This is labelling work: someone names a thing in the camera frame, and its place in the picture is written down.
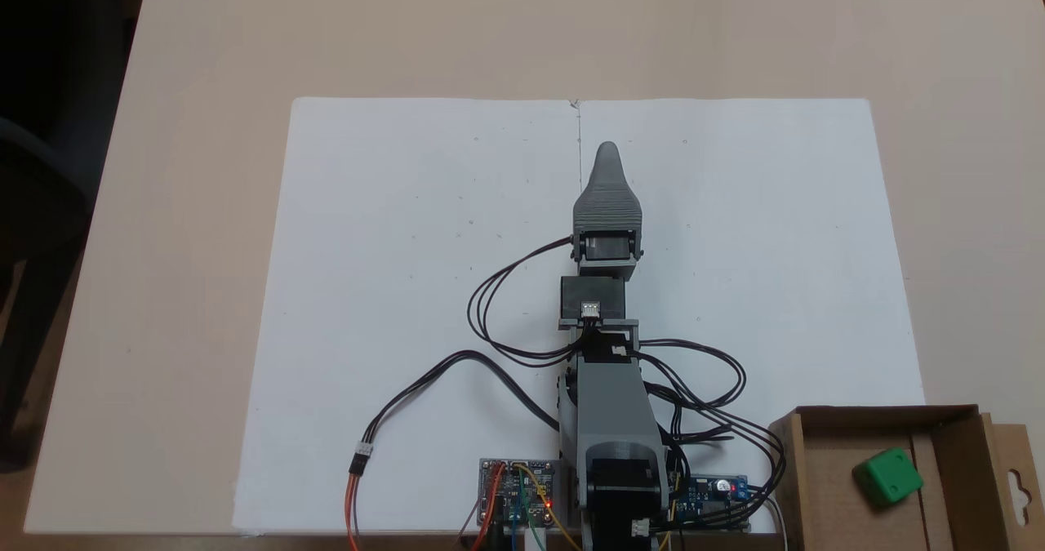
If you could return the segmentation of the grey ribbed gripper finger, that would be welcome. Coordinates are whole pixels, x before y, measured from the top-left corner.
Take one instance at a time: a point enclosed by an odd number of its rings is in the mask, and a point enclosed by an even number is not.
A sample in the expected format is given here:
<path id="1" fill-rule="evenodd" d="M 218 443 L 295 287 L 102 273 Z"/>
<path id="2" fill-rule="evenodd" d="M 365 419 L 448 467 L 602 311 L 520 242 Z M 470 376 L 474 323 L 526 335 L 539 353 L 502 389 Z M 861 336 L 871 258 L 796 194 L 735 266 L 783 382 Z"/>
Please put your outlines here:
<path id="1" fill-rule="evenodd" d="M 572 228 L 576 233 L 638 233 L 643 213 L 637 196 L 625 176 L 616 142 L 598 146 L 585 189 L 572 208 Z"/>

